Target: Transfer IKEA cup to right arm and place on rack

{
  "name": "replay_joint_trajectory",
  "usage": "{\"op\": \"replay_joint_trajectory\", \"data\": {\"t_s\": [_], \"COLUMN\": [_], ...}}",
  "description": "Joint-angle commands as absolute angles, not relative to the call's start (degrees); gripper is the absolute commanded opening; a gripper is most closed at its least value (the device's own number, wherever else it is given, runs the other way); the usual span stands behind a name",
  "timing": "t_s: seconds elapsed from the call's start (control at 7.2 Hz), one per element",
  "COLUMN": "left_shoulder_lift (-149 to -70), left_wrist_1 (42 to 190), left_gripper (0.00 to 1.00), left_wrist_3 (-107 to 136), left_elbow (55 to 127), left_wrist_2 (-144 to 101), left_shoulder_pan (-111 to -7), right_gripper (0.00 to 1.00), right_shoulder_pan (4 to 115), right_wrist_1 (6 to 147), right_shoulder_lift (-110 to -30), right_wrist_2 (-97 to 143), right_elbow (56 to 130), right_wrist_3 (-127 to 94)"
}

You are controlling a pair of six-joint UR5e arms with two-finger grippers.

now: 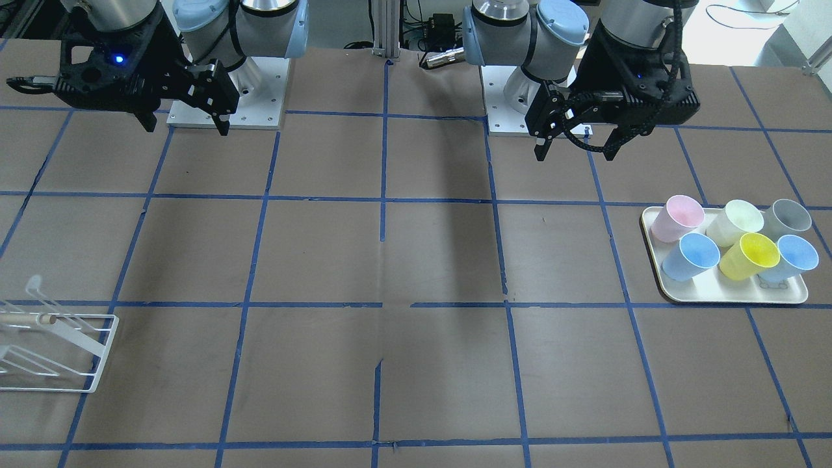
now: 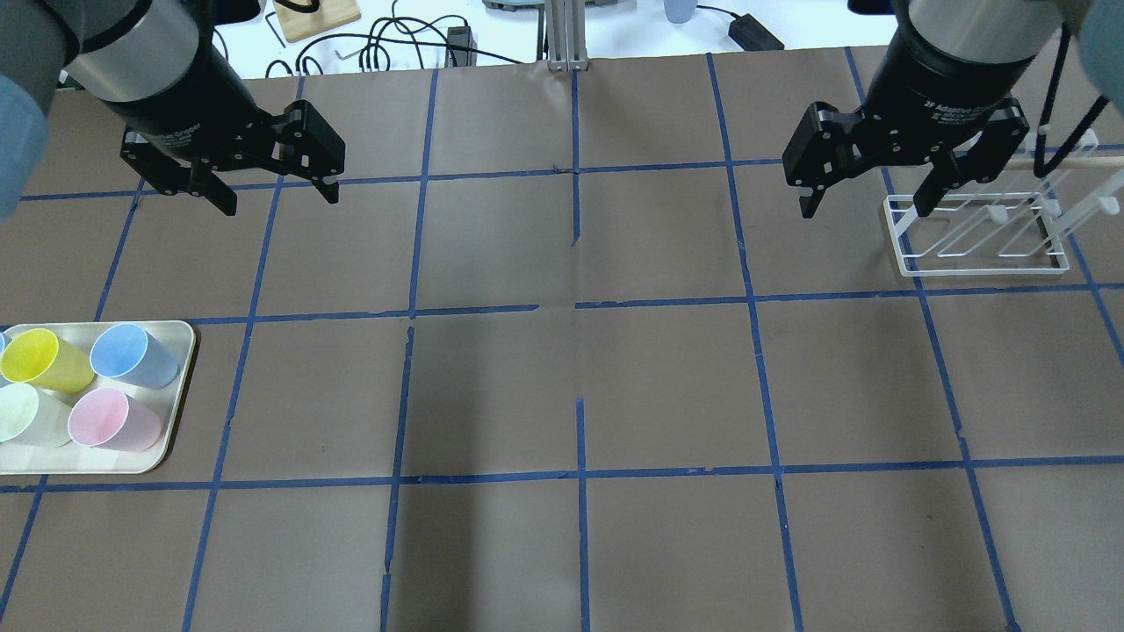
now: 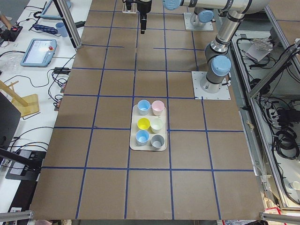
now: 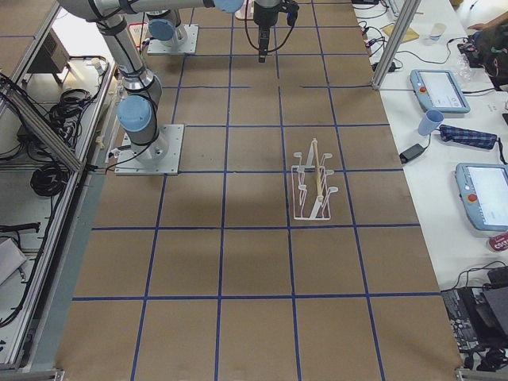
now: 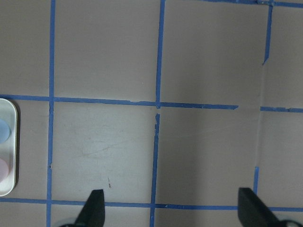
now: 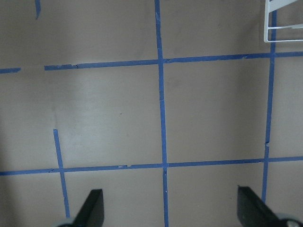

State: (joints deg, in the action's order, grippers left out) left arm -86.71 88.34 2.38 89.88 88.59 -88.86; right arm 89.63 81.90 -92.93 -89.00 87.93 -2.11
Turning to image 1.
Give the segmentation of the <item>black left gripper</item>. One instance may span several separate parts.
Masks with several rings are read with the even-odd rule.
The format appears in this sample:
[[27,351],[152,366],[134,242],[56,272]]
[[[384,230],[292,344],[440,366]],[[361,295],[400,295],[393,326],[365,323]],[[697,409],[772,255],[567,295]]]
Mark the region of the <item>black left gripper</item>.
[[[654,112],[657,116],[653,124],[679,125],[701,108],[678,37],[675,26],[666,27],[660,30],[657,47],[645,49],[626,44],[605,26],[595,29],[577,78],[568,87],[569,97],[574,99],[569,123],[618,125],[601,148],[607,162],[612,162],[621,147],[637,136],[651,133],[651,126],[642,124]],[[679,74],[669,95],[669,105],[663,107],[676,51],[681,51]],[[550,135],[536,136],[534,155],[538,162],[544,162],[551,146]]]

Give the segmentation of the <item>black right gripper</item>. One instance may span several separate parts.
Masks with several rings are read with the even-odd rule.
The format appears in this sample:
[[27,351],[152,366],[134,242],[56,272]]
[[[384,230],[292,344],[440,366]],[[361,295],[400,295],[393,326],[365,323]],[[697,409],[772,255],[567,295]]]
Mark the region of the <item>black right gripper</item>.
[[75,109],[126,112],[154,133],[161,100],[212,116],[226,137],[240,92],[216,61],[193,65],[161,6],[69,6],[55,95]]

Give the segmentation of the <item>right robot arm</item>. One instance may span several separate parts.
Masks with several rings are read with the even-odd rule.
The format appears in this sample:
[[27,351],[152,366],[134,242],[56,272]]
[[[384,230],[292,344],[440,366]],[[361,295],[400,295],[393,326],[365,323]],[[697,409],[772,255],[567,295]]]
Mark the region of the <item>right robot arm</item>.
[[304,1],[65,1],[70,26],[51,93],[75,109],[124,112],[147,131],[174,99],[229,133],[241,90],[231,72],[250,57],[301,57],[308,41]]

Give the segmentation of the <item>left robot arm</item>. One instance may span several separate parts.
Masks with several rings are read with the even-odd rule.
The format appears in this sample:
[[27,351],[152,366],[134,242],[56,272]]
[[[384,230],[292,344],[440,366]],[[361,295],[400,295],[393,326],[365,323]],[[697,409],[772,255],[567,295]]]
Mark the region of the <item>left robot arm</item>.
[[524,122],[543,161],[564,136],[611,162],[657,125],[679,125],[701,102],[683,51],[696,1],[613,1],[595,27],[571,1],[473,1],[463,19],[468,63],[514,66],[537,86]]

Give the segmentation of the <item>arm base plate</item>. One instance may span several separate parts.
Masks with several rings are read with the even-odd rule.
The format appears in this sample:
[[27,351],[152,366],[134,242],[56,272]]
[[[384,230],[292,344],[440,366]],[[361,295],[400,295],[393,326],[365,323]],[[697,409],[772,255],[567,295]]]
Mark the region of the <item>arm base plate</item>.
[[540,83],[518,66],[481,66],[488,131],[497,137],[527,137],[525,116]]
[[[283,57],[248,57],[231,72],[240,92],[237,112],[229,118],[232,129],[280,129],[291,63]],[[210,115],[181,101],[172,103],[166,123],[170,127],[215,128]]]

